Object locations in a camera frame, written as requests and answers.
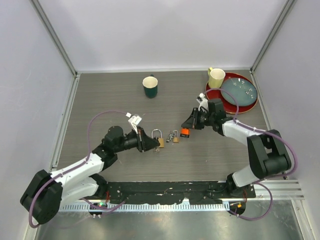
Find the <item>orange black padlock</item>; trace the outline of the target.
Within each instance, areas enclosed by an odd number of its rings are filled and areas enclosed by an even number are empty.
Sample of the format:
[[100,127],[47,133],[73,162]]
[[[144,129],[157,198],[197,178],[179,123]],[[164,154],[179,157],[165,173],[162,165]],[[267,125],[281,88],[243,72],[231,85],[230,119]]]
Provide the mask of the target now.
[[189,138],[190,137],[190,129],[189,128],[182,128],[180,131],[181,138]]

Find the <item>large brass padlock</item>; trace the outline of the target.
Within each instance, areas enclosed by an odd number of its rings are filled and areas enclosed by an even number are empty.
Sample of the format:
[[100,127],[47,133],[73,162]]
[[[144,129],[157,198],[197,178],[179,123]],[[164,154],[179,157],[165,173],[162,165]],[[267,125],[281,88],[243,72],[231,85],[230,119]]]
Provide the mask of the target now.
[[159,142],[158,148],[164,148],[165,143],[164,143],[164,138],[163,138],[163,133],[160,129],[156,128],[151,131],[151,137],[156,138]]

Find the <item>small brass long-shackle padlock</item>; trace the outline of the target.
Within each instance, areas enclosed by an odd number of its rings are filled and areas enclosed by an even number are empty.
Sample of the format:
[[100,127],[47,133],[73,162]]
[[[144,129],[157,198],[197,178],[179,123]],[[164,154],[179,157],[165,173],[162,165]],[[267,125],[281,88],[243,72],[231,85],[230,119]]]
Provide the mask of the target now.
[[174,130],[173,131],[173,143],[179,143],[179,131],[178,130]]

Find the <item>keys with panda keychain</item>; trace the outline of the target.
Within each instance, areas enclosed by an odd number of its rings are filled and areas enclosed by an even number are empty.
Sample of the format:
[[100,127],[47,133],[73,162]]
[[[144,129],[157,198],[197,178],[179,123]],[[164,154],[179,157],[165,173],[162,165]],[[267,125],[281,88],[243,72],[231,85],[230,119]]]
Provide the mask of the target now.
[[168,137],[166,138],[166,142],[169,143],[171,140],[173,140],[174,136],[174,132],[170,132]]

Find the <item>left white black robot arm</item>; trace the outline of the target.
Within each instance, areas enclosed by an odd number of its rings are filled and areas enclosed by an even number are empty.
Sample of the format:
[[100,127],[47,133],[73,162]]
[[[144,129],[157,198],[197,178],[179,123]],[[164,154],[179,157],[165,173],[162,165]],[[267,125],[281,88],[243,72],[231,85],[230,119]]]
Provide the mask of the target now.
[[59,209],[85,197],[100,200],[107,192],[107,182],[99,175],[118,159],[118,153],[137,149],[143,153],[160,146],[156,137],[148,136],[141,126],[125,134],[112,126],[101,143],[89,154],[65,168],[38,171],[23,193],[20,204],[28,211],[32,228],[46,224]]

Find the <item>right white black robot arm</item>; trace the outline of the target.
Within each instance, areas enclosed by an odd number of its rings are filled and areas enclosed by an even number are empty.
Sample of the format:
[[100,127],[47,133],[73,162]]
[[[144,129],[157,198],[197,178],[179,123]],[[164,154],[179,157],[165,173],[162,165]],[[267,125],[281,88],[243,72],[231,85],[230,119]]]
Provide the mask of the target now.
[[232,138],[247,147],[249,164],[227,176],[225,190],[230,197],[236,198],[251,184],[291,169],[291,158],[277,130],[257,129],[227,116],[219,98],[208,100],[200,95],[197,101],[199,106],[193,108],[181,124],[181,136],[187,137],[187,130],[211,127],[221,136]]

